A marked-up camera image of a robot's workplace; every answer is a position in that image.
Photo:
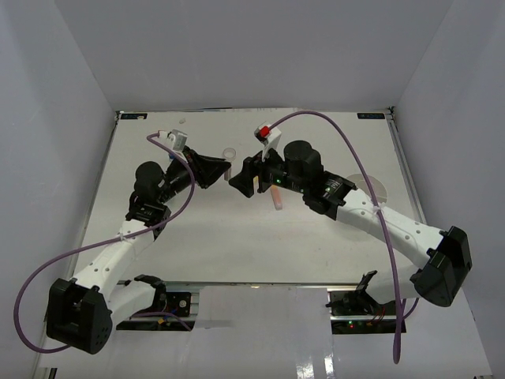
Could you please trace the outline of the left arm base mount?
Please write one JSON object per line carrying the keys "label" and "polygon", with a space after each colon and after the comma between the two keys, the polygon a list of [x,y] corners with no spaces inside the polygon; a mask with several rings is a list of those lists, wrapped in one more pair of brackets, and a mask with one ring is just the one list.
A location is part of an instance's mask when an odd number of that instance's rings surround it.
{"label": "left arm base mount", "polygon": [[108,302],[117,330],[190,332],[195,325],[193,294],[173,289],[156,276],[139,275],[118,283]]}

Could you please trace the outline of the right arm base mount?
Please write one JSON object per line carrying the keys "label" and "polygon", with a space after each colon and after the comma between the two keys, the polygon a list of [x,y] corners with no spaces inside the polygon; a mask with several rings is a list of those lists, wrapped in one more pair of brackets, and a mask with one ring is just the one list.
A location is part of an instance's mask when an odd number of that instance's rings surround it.
{"label": "right arm base mount", "polygon": [[366,292],[376,270],[367,272],[351,290],[328,291],[331,332],[337,335],[394,334],[395,301],[379,304]]}

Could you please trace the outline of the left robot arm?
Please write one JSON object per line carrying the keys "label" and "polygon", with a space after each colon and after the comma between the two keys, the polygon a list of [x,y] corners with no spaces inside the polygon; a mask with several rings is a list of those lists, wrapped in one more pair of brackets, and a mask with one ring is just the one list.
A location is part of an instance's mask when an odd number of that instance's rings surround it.
{"label": "left robot arm", "polygon": [[50,287],[47,336],[93,355],[125,319],[162,313],[167,299],[163,280],[142,274],[119,281],[163,232],[171,215],[167,202],[185,189],[207,189],[230,167],[224,158],[202,156],[189,147],[167,169],[153,161],[142,163],[116,240],[71,279],[58,279]]}

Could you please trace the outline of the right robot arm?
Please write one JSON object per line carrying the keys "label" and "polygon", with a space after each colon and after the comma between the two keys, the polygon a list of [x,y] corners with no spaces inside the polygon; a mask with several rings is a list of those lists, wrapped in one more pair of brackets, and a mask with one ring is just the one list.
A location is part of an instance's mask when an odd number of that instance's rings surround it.
{"label": "right robot arm", "polygon": [[315,213],[355,227],[406,257],[411,264],[395,274],[372,270],[362,277],[354,295],[362,313],[377,313],[397,294],[448,307],[472,268],[463,229],[444,231],[373,204],[353,182],[324,170],[320,154],[307,141],[290,142],[282,154],[270,149],[245,158],[229,183],[246,197],[271,186],[299,193]]}

